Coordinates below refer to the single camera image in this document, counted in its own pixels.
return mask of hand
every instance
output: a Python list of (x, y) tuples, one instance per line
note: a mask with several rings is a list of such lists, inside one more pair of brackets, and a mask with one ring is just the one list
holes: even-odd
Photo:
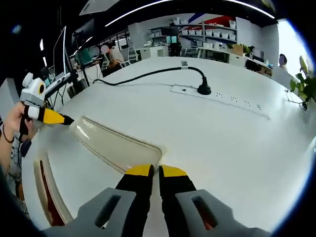
[(26, 127), (28, 128), (28, 135), (23, 135), (21, 138), (22, 142), (25, 142), (27, 139), (32, 140), (33, 137), (35, 136), (35, 134), (37, 133), (37, 131), (34, 128), (34, 122), (33, 120), (27, 121), (27, 119), (24, 120), (24, 123), (26, 125)]
[(10, 134), (13, 134), (14, 132), (18, 132), (20, 130), (20, 123), (22, 115), (24, 114), (24, 108), (25, 106), (19, 102), (9, 112), (4, 122), (6, 132), (8, 131)]

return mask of cardboard box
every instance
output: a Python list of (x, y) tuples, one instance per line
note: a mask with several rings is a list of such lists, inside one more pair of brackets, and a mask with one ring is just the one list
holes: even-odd
[(233, 53), (242, 56), (243, 55), (243, 46), (239, 44), (233, 45)]

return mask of clear plastic tray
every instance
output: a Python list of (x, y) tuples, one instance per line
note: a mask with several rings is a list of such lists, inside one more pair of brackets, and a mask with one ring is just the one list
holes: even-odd
[(70, 130), (100, 159), (121, 173), (137, 165), (160, 165), (166, 149), (139, 141), (102, 126), (86, 117), (73, 122)]

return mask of power strip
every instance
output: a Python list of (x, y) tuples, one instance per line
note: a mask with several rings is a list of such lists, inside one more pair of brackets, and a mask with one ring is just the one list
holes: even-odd
[(252, 112), (254, 114), (266, 117), (267, 119), (270, 119), (268, 116), (267, 111), (265, 111), (265, 108), (263, 108), (260, 104), (257, 103), (251, 103), (248, 100), (244, 100), (241, 98), (236, 98), (234, 96), (228, 96), (224, 95), (223, 93), (212, 91), (210, 95), (201, 95), (197, 92), (196, 88), (188, 87), (188, 86), (182, 86), (182, 85), (174, 85), (171, 88), (171, 92), (200, 97), (207, 100), (212, 100), (219, 102), (224, 105), (230, 105), (234, 106), (243, 110), (247, 110), (249, 112)]

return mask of bracelet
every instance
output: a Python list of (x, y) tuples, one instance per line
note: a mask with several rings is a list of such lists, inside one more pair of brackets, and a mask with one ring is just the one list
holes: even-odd
[(9, 141), (9, 140), (7, 139), (7, 137), (6, 137), (6, 135), (5, 135), (5, 132), (4, 132), (4, 124), (3, 124), (3, 126), (2, 126), (2, 132), (3, 132), (3, 136), (4, 136), (5, 140), (7, 141), (7, 143), (12, 144), (12, 143), (14, 142), (14, 136), (13, 136), (12, 141)]

